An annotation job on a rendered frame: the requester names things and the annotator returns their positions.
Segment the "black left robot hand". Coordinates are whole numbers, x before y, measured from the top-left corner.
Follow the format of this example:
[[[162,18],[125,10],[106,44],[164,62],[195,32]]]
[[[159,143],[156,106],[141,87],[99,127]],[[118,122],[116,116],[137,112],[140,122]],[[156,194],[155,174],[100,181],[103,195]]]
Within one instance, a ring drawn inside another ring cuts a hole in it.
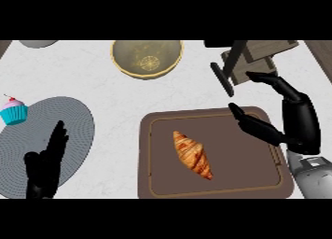
[[[26,165],[28,199],[51,199],[59,186],[60,163],[69,141],[65,123],[60,120],[51,131],[47,148],[40,152],[28,152],[23,157]]]

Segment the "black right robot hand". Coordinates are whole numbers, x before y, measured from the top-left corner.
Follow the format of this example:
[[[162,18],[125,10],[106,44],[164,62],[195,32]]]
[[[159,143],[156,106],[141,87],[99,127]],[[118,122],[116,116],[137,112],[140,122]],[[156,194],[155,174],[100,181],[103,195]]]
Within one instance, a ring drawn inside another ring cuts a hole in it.
[[[230,103],[228,107],[239,121],[240,129],[276,147],[285,143],[292,152],[302,155],[318,155],[321,152],[321,128],[308,95],[299,92],[274,74],[248,72],[246,76],[254,82],[268,84],[283,96],[283,133],[270,123],[249,116],[234,103]]]

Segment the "brown rectangular tray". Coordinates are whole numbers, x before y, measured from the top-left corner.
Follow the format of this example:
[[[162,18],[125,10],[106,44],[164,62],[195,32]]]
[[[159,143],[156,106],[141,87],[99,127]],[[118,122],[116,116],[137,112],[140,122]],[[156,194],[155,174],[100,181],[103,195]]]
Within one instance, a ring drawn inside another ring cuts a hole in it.
[[[174,132],[203,144],[214,173],[202,178],[178,160]],[[239,128],[228,108],[152,113],[140,122],[140,198],[286,198],[293,179],[279,147]]]

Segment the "golden brown croissant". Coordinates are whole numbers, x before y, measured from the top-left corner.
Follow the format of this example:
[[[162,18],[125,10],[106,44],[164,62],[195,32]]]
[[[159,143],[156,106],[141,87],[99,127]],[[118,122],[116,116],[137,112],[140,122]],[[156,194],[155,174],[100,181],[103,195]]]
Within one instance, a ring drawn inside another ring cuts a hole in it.
[[[174,131],[174,145],[181,163],[202,178],[211,180],[214,174],[203,145],[180,131]]]

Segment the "grey oval woven placemat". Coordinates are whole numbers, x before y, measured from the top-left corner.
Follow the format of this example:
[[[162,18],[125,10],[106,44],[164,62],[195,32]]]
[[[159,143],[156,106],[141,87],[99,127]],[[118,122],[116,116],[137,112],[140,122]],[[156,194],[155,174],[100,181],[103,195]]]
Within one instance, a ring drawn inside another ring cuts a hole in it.
[[[7,126],[0,133],[0,194],[10,199],[26,198],[23,156],[29,151],[40,152],[47,148],[60,120],[69,136],[60,164],[59,185],[63,185],[82,165],[93,145],[93,113],[82,102],[66,96],[38,101],[29,106],[26,121]]]

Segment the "pink cupcake with blue wrapper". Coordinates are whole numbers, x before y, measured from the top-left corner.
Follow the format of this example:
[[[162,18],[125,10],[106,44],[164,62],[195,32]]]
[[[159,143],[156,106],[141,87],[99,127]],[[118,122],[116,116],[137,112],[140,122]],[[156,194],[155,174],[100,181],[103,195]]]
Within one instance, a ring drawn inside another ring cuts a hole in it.
[[[9,126],[16,125],[26,120],[28,109],[25,103],[10,96],[0,111],[1,119]]]

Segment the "yellow rimmed round bowl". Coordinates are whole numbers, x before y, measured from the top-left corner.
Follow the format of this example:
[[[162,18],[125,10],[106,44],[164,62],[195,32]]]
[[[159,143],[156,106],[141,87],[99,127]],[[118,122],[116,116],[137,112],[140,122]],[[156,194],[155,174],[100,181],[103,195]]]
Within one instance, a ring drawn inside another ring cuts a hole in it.
[[[125,75],[146,80],[165,76],[174,70],[183,49],[181,40],[116,40],[110,57]]]

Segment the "grey round object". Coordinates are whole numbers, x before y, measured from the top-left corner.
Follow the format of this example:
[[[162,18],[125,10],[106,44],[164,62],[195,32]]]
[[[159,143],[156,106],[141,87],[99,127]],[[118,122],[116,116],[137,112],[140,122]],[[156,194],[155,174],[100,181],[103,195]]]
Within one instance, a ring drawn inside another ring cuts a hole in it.
[[[21,40],[21,43],[32,49],[40,49],[56,43],[56,40]]]

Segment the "wooden tiered basket with black frame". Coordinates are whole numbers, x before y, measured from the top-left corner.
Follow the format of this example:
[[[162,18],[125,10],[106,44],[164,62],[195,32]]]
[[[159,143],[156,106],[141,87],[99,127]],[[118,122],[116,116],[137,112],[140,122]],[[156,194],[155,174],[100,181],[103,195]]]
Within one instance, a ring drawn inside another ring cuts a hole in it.
[[[273,57],[299,45],[296,40],[205,40],[206,48],[228,48],[221,53],[224,66],[211,63],[211,69],[230,97],[234,86],[249,80],[248,71],[276,74]]]

